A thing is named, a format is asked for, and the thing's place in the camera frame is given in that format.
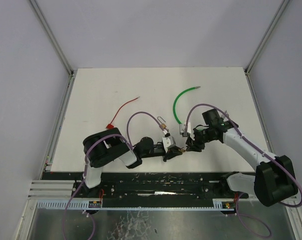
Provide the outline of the small brass padlock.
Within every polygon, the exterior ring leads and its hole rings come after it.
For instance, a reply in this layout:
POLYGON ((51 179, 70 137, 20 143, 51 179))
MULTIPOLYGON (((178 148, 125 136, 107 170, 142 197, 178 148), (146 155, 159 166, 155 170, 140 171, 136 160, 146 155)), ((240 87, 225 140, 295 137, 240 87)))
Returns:
POLYGON ((159 121, 161 127, 166 130, 166 121, 161 116, 158 116, 157 120, 159 121))

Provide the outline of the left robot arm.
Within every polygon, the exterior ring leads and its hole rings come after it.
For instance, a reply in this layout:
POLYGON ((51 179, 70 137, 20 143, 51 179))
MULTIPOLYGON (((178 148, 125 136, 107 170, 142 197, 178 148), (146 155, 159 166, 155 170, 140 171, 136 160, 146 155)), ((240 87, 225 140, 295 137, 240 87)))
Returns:
POLYGON ((85 153, 85 169, 83 180, 89 189, 101 183, 103 167, 119 159, 128 169, 142 164, 142 159, 162 157, 166 162, 183 154, 183 149, 175 144, 175 139, 165 134, 161 142, 154 143, 150 137, 142 138, 137 144, 131 145, 120 133, 118 128, 105 130, 88 136, 83 140, 85 153))

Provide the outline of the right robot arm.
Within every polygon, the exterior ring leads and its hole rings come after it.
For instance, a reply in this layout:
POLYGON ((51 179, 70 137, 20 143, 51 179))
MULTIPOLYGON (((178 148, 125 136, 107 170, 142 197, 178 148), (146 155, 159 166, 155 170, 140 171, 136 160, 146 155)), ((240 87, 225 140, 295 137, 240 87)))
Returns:
POLYGON ((202 114, 206 126, 190 129, 185 123, 183 136, 187 151, 201 152, 206 143, 220 141, 238 153, 255 171, 255 175, 232 172, 224 177, 233 192, 254 195, 264 206, 279 203, 298 193, 293 165, 287 156, 276 156, 247 139, 238 125, 221 111, 211 109, 202 114))

